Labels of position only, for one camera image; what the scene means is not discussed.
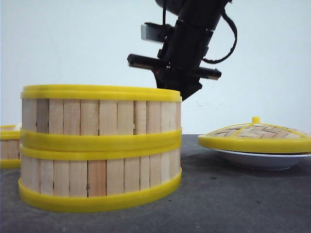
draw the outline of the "partial bamboo steamer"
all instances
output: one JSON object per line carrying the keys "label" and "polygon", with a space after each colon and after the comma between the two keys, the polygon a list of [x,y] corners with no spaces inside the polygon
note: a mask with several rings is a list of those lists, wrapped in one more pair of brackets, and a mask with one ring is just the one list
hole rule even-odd
{"label": "partial bamboo steamer", "polygon": [[3,125],[0,128],[1,134],[1,168],[19,168],[19,129],[16,125]]}
{"label": "partial bamboo steamer", "polygon": [[23,88],[21,199],[98,212],[162,198],[180,184],[180,93],[36,85]]}

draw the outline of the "yellow rim band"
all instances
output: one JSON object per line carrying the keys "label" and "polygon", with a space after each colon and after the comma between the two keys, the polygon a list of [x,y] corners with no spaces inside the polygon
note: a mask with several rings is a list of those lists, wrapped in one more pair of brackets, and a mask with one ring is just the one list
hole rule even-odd
{"label": "yellow rim band", "polygon": [[26,148],[22,144],[19,147],[19,151],[22,155],[33,157],[37,159],[50,159],[50,160],[105,160],[105,159],[125,159],[140,157],[146,155],[160,154],[167,151],[174,150],[181,146],[181,142],[173,143],[168,146],[159,148],[151,148],[144,150],[128,150],[128,151],[104,151],[104,152],[59,152],[59,151],[47,151],[47,150],[35,150]]}
{"label": "yellow rim band", "polygon": [[181,182],[181,170],[172,180],[156,187],[138,192],[105,197],[70,198],[36,193],[24,187],[18,180],[19,196],[30,206],[57,212],[87,213],[125,209],[143,205],[167,196],[176,190]]}
{"label": "yellow rim band", "polygon": [[[1,125],[1,129],[14,128],[16,125]],[[20,139],[20,131],[4,130],[0,131],[1,140]]]}
{"label": "yellow rim band", "polygon": [[200,146],[206,148],[262,153],[297,153],[311,151],[310,138],[238,138],[198,136]]}
{"label": "yellow rim band", "polygon": [[20,168],[20,159],[3,159],[0,160],[1,168]]}
{"label": "yellow rim band", "polygon": [[26,86],[22,99],[141,100],[181,102],[179,91],[127,86],[34,85]]}
{"label": "yellow rim band", "polygon": [[140,135],[62,135],[21,130],[27,148],[63,152],[152,150],[181,142],[181,129]]}

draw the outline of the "white wall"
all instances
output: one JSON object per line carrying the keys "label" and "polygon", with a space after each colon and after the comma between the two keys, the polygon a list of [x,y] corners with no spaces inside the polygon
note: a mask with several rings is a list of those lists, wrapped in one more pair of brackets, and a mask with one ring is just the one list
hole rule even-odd
{"label": "white wall", "polygon": [[[1,125],[21,121],[25,85],[155,87],[152,73],[129,68],[126,57],[156,57],[161,45],[142,41],[140,25],[161,23],[161,14],[154,0],[2,0]],[[220,64],[202,63],[223,75],[202,80],[203,89],[183,102],[183,132],[207,133],[252,116],[311,132],[311,2],[234,0],[227,14],[239,32],[236,51]],[[221,58],[233,41],[221,20],[208,58]]]}

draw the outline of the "gray table surface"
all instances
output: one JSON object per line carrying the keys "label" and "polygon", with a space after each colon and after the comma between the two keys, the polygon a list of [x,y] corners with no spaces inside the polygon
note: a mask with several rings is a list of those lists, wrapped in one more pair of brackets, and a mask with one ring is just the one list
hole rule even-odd
{"label": "gray table surface", "polygon": [[184,135],[182,183],[161,200],[130,209],[68,214],[18,197],[19,169],[1,171],[1,232],[310,233],[311,159],[284,171],[232,166]]}

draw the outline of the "lid handle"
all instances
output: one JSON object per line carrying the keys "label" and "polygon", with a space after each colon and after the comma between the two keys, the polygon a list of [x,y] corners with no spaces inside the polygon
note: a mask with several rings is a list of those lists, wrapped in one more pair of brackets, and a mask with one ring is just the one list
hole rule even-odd
{"label": "lid handle", "polygon": [[260,117],[259,116],[253,116],[252,123],[260,123]]}

